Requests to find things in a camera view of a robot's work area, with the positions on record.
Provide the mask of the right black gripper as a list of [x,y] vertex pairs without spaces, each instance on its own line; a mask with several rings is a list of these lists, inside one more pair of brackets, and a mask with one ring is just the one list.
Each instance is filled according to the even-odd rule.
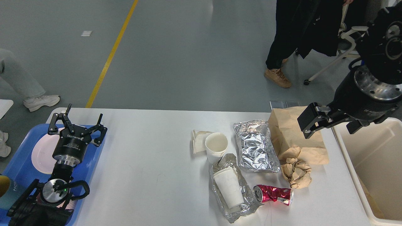
[[348,132],[355,134],[372,122],[384,122],[396,112],[400,102],[401,84],[381,82],[366,65],[355,66],[336,89],[328,106],[310,103],[297,121],[306,139],[323,128],[348,121]]

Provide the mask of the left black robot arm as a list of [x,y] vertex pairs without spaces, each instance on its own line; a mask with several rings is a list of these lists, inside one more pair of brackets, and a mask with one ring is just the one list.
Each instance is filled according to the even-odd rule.
[[65,226],[76,219],[107,128],[101,117],[93,126],[73,124],[70,109],[31,129],[4,170],[11,184],[1,191],[1,225]]

